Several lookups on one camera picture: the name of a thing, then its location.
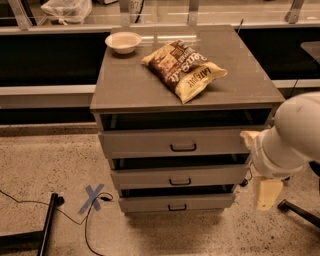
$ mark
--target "drawer cabinet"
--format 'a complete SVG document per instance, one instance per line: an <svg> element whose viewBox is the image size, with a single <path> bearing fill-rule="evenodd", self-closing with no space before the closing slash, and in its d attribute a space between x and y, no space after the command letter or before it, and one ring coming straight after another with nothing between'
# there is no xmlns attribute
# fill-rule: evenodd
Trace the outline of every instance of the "drawer cabinet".
<svg viewBox="0 0 320 256"><path fill-rule="evenodd" d="M150 38L172 29L194 35L193 48L229 72L184 105L141 65L164 44ZM121 210L230 207L248 170L249 151L240 132L268 127L282 95L229 26L125 30L149 39L128 56L107 49L91 103Z"/></svg>

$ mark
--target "gray cabinet top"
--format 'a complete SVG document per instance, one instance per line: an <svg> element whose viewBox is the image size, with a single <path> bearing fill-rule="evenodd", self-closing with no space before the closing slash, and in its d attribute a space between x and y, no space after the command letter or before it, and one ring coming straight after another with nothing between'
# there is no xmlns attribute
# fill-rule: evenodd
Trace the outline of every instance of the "gray cabinet top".
<svg viewBox="0 0 320 256"><path fill-rule="evenodd" d="M116 28L112 33L119 31L136 32L142 42L129 55L106 50L91 102L92 112L232 109L284 101L231 26L130 27ZM177 39L228 71L184 105L141 63L143 57Z"/></svg>

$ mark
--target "drawer handle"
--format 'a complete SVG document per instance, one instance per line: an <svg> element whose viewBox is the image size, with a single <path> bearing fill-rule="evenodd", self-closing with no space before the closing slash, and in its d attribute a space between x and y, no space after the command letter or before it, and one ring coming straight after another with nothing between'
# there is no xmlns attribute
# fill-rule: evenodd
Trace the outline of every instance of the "drawer handle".
<svg viewBox="0 0 320 256"><path fill-rule="evenodd" d="M183 208L171 208L170 204L168 205L168 209L170 212L177 212L177 211L185 211L187 210L187 205L184 204Z"/></svg>
<svg viewBox="0 0 320 256"><path fill-rule="evenodd" d="M171 186L187 186L191 184L191 179L189 178L186 183L173 183L171 179L169 179Z"/></svg>
<svg viewBox="0 0 320 256"><path fill-rule="evenodd" d="M177 148L177 146L171 144L170 148L173 152L191 152L197 150L197 144L192 144L191 148Z"/></svg>

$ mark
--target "blue tape x mark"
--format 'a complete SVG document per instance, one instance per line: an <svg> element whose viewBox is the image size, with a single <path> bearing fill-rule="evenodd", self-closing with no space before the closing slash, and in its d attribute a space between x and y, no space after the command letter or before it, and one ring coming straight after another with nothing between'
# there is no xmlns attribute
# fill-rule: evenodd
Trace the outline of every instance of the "blue tape x mark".
<svg viewBox="0 0 320 256"><path fill-rule="evenodd" d="M85 204L81 207L81 209L79 210L78 214L84 214L85 211L90 207L90 205L92 204L92 201L96 198L97 195L99 195L101 189L103 188L104 184L100 184L95 191L92 190L91 186L89 185L88 187L86 187L86 191L89 195L88 200L85 202ZM93 207L96 211L99 211L101 209L99 202L96 200L93 203Z"/></svg>

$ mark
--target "drawer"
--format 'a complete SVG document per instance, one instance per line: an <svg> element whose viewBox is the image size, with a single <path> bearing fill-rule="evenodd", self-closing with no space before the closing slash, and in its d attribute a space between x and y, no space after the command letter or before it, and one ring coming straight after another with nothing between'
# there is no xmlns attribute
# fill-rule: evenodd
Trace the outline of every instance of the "drawer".
<svg viewBox="0 0 320 256"><path fill-rule="evenodd" d="M203 209L228 208L234 202L235 195L192 195L120 198L119 205L124 213L130 212L175 212Z"/></svg>
<svg viewBox="0 0 320 256"><path fill-rule="evenodd" d="M209 128L266 125L272 117L273 106L259 104L256 108L216 109L198 111L99 113L101 131L134 131L178 128Z"/></svg>
<svg viewBox="0 0 320 256"><path fill-rule="evenodd" d="M197 166L154 169L126 169L111 171L115 188L123 190L136 188L165 188L240 184L248 166Z"/></svg>
<svg viewBox="0 0 320 256"><path fill-rule="evenodd" d="M248 128L110 131L99 133L99 139L108 159L247 153L240 137L244 129Z"/></svg>

